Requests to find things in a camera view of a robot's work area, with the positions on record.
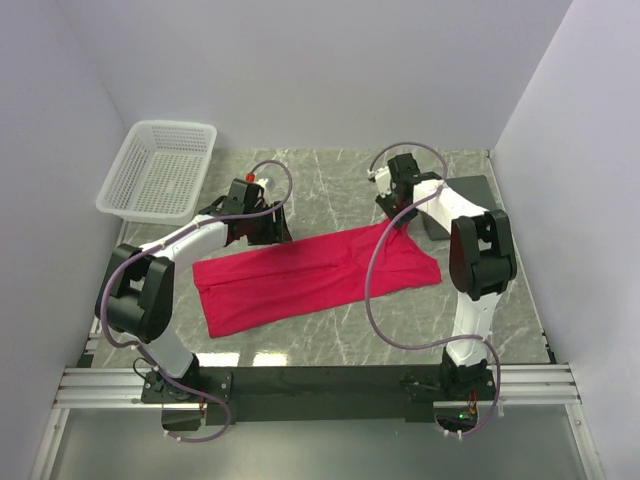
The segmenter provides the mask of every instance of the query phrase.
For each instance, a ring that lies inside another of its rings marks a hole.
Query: wall
[[[127,126],[226,147],[495,146],[570,0],[58,0]]]
[[[495,152],[552,346],[609,478],[640,474],[640,3],[576,0]]]
[[[0,449],[26,478],[118,222],[93,204],[122,121],[51,1],[0,7]]]

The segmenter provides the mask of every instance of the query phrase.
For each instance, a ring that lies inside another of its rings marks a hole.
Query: red cloth
[[[363,300],[369,259],[387,225],[388,220],[194,264],[209,335]],[[378,255],[371,294],[440,280],[438,262],[402,228],[391,232]]]

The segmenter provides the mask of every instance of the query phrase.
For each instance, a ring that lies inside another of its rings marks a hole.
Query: marble tabletop
[[[422,171],[439,171],[428,152],[413,152]],[[384,214],[375,204],[375,187],[367,181],[367,167],[375,150],[368,149],[252,149],[214,150],[198,200],[198,209],[226,194],[233,178],[244,178],[256,162],[275,158],[294,177],[294,190],[285,205],[294,239],[380,222]],[[502,206],[490,160],[484,150],[444,150],[450,176],[486,175]],[[281,198],[286,177],[276,166],[268,167],[276,180],[273,198]],[[131,223],[124,241],[140,245],[170,233],[175,227]],[[403,343],[425,343],[448,336],[456,310],[456,290],[448,274],[448,241],[432,242],[419,219],[409,234],[438,260],[443,281],[438,285],[403,290],[373,300],[373,311],[382,329]],[[215,252],[211,257],[246,251],[246,240]],[[504,363],[548,363],[545,341],[522,265],[496,309],[492,342]],[[204,365],[381,365],[439,363],[441,350],[408,352],[380,340],[371,329],[363,302],[283,319],[229,337],[208,336],[198,291],[191,271],[176,279],[172,325]],[[128,367],[136,357],[129,349],[115,350],[102,338],[93,367]]]

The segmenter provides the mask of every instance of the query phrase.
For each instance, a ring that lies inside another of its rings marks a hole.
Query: folded red cloth
[[[364,299],[373,249],[389,221],[198,262],[193,278],[209,335],[221,337],[282,318]],[[441,280],[438,262],[396,229],[371,282],[379,296]]]

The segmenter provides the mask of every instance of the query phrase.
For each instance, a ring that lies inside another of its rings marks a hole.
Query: red garment
[[[389,221],[198,262],[193,278],[209,335],[221,337],[282,318],[364,299],[373,249]],[[438,262],[394,230],[371,282],[379,296],[441,280]]]

